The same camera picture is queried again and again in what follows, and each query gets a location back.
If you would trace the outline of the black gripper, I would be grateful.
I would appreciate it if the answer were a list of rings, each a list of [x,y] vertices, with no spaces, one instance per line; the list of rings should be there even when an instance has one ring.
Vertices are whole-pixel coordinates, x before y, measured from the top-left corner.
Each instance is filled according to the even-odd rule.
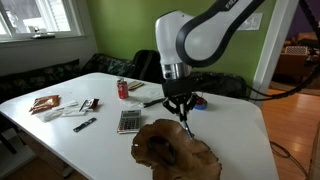
[[[168,80],[162,84],[165,97],[163,106],[171,113],[179,115],[180,121],[187,121],[187,115],[196,103],[194,91],[199,78],[196,76]]]

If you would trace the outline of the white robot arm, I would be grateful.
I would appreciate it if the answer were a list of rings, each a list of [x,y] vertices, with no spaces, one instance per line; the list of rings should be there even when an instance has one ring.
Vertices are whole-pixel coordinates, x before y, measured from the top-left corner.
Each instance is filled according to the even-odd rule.
[[[164,106],[182,122],[195,106],[200,87],[191,70],[217,62],[239,26],[264,1],[216,0],[198,16],[175,10],[157,19],[156,44],[166,80]]]

